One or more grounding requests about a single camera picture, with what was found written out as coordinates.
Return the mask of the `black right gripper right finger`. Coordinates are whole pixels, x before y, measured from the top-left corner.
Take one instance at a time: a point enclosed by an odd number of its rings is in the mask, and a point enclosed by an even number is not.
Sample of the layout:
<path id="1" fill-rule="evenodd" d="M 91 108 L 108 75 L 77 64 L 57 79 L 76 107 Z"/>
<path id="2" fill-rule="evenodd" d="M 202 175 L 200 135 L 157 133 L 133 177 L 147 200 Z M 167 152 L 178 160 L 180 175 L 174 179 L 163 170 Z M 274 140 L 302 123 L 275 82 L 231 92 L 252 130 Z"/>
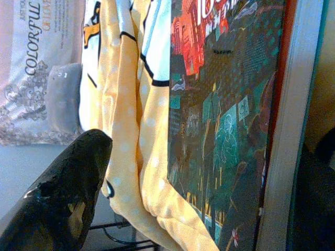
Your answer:
<path id="1" fill-rule="evenodd" d="M 301 153 L 287 251 L 335 251 L 335 127 Z"/>

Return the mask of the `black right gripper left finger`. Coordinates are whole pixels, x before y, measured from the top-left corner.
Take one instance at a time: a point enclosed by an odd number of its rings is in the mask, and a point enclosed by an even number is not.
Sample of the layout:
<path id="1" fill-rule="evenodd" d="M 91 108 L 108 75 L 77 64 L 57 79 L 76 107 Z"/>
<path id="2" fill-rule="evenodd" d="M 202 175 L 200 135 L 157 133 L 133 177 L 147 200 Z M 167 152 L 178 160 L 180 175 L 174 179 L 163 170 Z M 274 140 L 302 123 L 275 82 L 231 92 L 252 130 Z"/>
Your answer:
<path id="1" fill-rule="evenodd" d="M 79 135 L 0 219 L 0 251 L 80 251 L 112 147 L 99 129 Z"/>

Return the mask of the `yellow cartoon egg duvet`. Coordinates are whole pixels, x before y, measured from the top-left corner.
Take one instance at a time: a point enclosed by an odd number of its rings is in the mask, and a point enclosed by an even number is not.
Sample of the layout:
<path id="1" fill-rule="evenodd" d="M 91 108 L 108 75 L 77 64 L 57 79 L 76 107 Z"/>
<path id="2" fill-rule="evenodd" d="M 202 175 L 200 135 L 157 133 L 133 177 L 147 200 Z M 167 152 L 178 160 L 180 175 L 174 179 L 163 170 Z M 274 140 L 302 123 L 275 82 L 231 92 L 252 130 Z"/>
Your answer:
<path id="1" fill-rule="evenodd" d="M 181 197 L 168 180 L 172 0 L 99 0 L 98 23 L 84 28 L 88 70 L 80 120 L 113 140 L 102 192 L 113 211 L 170 251 L 186 251 L 176 237 L 190 231 Z"/>

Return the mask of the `dark illustrated cover book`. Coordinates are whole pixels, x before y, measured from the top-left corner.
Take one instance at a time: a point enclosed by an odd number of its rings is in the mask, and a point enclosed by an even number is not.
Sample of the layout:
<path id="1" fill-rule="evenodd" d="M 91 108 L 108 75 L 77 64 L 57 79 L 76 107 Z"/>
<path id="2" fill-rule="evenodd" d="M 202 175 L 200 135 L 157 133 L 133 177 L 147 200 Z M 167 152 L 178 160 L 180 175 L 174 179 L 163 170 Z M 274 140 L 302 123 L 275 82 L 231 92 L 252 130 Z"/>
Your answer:
<path id="1" fill-rule="evenodd" d="M 323 9 L 172 0 L 167 177 L 186 251 L 286 251 Z"/>

